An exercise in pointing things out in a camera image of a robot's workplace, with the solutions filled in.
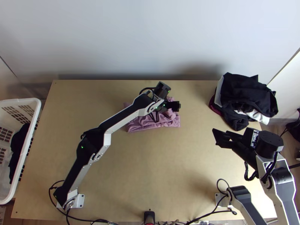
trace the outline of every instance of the maroon fabric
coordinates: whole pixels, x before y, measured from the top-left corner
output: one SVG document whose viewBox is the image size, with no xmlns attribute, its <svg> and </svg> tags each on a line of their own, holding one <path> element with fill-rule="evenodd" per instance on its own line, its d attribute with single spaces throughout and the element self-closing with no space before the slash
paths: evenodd
<svg viewBox="0 0 300 225">
<path fill-rule="evenodd" d="M 213 106 L 214 102 L 215 102 L 215 95 L 213 95 L 212 98 L 210 99 L 208 106 L 209 106 L 210 109 L 211 109 L 212 111 L 214 111 L 216 114 L 222 116 L 222 113 L 221 113 L 219 110 L 217 110 L 217 109 Z"/>
<path fill-rule="evenodd" d="M 173 97 L 167 97 L 169 102 L 174 101 Z M 124 107 L 130 106 L 131 103 L 124 102 Z M 127 132 L 143 131 L 152 128 L 166 127 L 180 127 L 180 118 L 177 112 L 168 109 L 166 112 L 159 112 L 159 122 L 155 123 L 149 115 L 139 116 L 128 124 L 126 124 Z"/>
</svg>

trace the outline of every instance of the wooden table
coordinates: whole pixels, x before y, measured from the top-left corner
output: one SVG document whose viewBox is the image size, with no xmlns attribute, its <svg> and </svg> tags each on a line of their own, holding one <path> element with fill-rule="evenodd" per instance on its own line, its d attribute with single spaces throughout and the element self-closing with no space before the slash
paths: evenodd
<svg viewBox="0 0 300 225">
<path fill-rule="evenodd" d="M 48 188 L 65 179 L 76 158 L 80 135 L 123 109 L 139 91 L 158 81 L 57 80 L 52 83 L 16 194 L 12 217 L 65 220 L 51 204 Z M 84 207 L 79 218 L 142 221 L 151 209 L 157 221 L 191 220 L 213 210 L 216 181 L 245 185 L 264 218 L 276 217 L 258 181 L 244 180 L 244 163 L 215 145 L 212 128 L 231 130 L 208 102 L 216 81 L 164 81 L 181 103 L 180 128 L 163 127 L 112 135 L 112 145 L 94 163 L 78 188 Z M 260 129 L 259 123 L 250 127 Z M 238 213 L 209 220 L 242 219 Z"/>
</svg>

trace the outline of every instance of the pink cloth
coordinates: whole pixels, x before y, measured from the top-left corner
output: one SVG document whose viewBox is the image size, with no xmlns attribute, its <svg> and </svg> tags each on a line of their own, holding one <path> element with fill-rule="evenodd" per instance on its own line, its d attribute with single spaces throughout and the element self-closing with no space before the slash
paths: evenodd
<svg viewBox="0 0 300 225">
<path fill-rule="evenodd" d="M 169 102 L 174 101 L 173 97 L 167 97 Z M 128 107 L 131 103 L 124 102 L 124 107 Z M 127 132 L 143 131 L 152 128 L 166 127 L 180 127 L 180 119 L 177 112 L 173 112 L 172 109 L 168 109 L 165 112 L 159 112 L 159 122 L 155 123 L 149 115 L 139 116 L 128 124 L 125 125 Z"/>
</svg>

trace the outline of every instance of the cable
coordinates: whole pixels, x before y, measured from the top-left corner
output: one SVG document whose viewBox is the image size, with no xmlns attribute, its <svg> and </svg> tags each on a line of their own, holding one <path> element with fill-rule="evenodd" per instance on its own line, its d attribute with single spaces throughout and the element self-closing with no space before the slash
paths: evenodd
<svg viewBox="0 0 300 225">
<path fill-rule="evenodd" d="M 219 184 L 219 182 L 220 182 L 221 180 L 223 180 L 223 181 L 227 184 L 227 186 L 230 187 L 226 180 L 220 178 L 220 179 L 217 180 L 217 189 L 218 189 L 218 191 L 219 191 L 220 193 L 222 193 L 223 195 L 228 196 L 227 193 L 225 193 L 225 192 L 223 192 L 223 191 L 221 191 L 221 190 L 219 189 L 219 185 L 218 185 L 218 184 Z"/>
<path fill-rule="evenodd" d="M 153 113 L 150 113 L 149 116 L 153 120 L 153 122 L 155 122 L 155 123 L 159 122 L 159 114 L 158 114 L 158 112 L 156 112 L 156 120 L 154 119 Z"/>
<path fill-rule="evenodd" d="M 265 175 L 261 178 L 261 181 L 265 184 L 267 182 L 267 179 L 269 178 L 270 174 L 273 172 L 275 166 L 276 166 L 276 162 L 277 162 L 277 156 L 278 156 L 278 152 L 275 152 L 274 155 L 274 161 L 272 163 L 272 165 L 270 166 L 270 168 L 267 170 L 267 172 L 265 173 Z"/>
<path fill-rule="evenodd" d="M 67 220 L 68 225 L 70 225 L 69 220 L 68 220 L 69 212 L 70 212 L 70 209 L 68 209 L 67 214 L 66 214 L 66 220 Z"/>
<path fill-rule="evenodd" d="M 233 211 L 232 209 L 229 209 L 229 210 L 222 210 L 222 211 L 216 211 L 216 209 L 217 209 L 217 207 L 219 206 L 220 202 L 221 202 L 224 198 L 226 198 L 226 197 L 227 197 L 227 196 L 224 195 L 224 196 L 218 201 L 216 207 L 214 208 L 214 210 L 213 210 L 212 212 L 210 212 L 210 213 L 208 213 L 208 214 L 205 214 L 205 215 L 203 215 L 203 216 L 200 216 L 200 217 L 198 217 L 198 218 L 196 218 L 196 219 L 193 219 L 193 220 L 187 222 L 186 225 L 190 225 L 191 223 L 194 223 L 195 221 L 198 221 L 198 220 L 200 220 L 200 219 L 202 219 L 202 218 L 204 218 L 204 217 L 207 217 L 207 216 L 209 216 L 209 215 L 211 215 L 211 214 L 215 214 L 215 213 L 226 213 L 226 212 L 231 212 L 233 215 L 236 215 L 237 212 L 236 212 L 236 211 Z"/>
<path fill-rule="evenodd" d="M 143 88 L 140 92 L 139 92 L 139 95 L 143 92 L 143 91 L 146 91 L 146 90 L 150 90 L 152 92 L 152 100 L 154 99 L 154 92 L 153 90 L 155 90 L 156 87 L 145 87 Z"/>
<path fill-rule="evenodd" d="M 55 208 L 56 208 L 56 205 L 55 205 L 54 201 L 52 200 L 50 190 L 56 189 L 57 187 L 54 187 L 54 185 L 56 185 L 56 184 L 59 183 L 59 182 L 63 182 L 63 181 L 65 181 L 65 180 L 60 180 L 60 181 L 55 182 L 55 183 L 49 188 L 49 190 L 48 190 L 50 201 L 51 201 L 52 205 L 54 205 Z M 59 208 L 56 208 L 56 209 L 57 209 L 61 214 L 63 214 L 63 215 L 66 216 L 66 220 L 67 220 L 67 224 L 68 224 L 68 225 L 70 224 L 69 221 L 68 221 L 68 218 L 71 218 L 71 219 L 74 219 L 74 220 L 78 220 L 78 221 L 83 221 L 83 222 L 92 222 L 92 224 L 95 223 L 95 222 L 103 222 L 103 223 L 110 223 L 110 224 L 113 224 L 113 225 L 118 225 L 117 223 L 113 223 L 113 222 L 110 222 L 110 221 L 105 220 L 105 219 L 90 220 L 90 219 L 80 219 L 80 218 L 76 218 L 76 217 L 74 217 L 74 216 L 70 216 L 70 215 L 69 215 L 70 209 L 68 209 L 67 213 L 64 213 L 64 212 L 61 211 Z"/>
<path fill-rule="evenodd" d="M 293 127 L 291 127 L 291 129 L 295 128 L 296 126 L 298 126 L 300 124 L 300 108 L 297 109 L 298 113 L 299 113 L 299 116 L 298 116 L 298 119 L 294 122 L 296 123 Z M 284 135 L 286 132 L 288 132 L 288 128 L 285 128 L 284 131 L 280 134 L 280 137 L 282 135 Z"/>
<path fill-rule="evenodd" d="M 248 178 L 248 163 L 245 161 L 244 164 L 245 164 L 245 174 L 244 174 L 244 179 L 245 179 L 246 181 L 254 180 L 254 178 L 255 178 L 256 175 L 257 175 L 257 171 L 254 171 L 253 174 L 251 175 L 251 177 Z"/>
<path fill-rule="evenodd" d="M 285 128 L 284 131 L 280 134 L 280 137 L 281 137 L 282 135 L 284 135 L 287 131 L 288 131 L 287 128 Z"/>
</svg>

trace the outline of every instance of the white backdrop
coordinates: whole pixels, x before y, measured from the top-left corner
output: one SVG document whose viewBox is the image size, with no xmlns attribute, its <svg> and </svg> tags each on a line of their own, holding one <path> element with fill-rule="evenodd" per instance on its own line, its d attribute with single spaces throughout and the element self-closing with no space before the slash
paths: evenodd
<svg viewBox="0 0 300 225">
<path fill-rule="evenodd" d="M 231 72 L 268 83 L 300 46 L 299 8 L 298 0 L 1 0 L 0 55 L 21 80 Z M 200 76 L 174 76 L 189 71 Z"/>
</svg>

